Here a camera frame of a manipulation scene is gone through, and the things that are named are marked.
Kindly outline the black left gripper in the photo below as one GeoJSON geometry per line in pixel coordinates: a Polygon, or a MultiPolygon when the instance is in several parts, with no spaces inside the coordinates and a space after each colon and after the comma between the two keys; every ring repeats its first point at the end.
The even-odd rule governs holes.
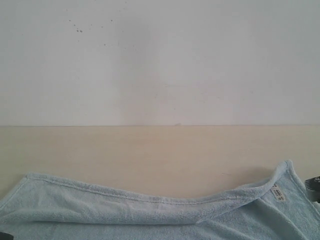
{"type": "Polygon", "coordinates": [[[0,232],[0,240],[13,240],[13,236],[6,232],[0,232]]]}

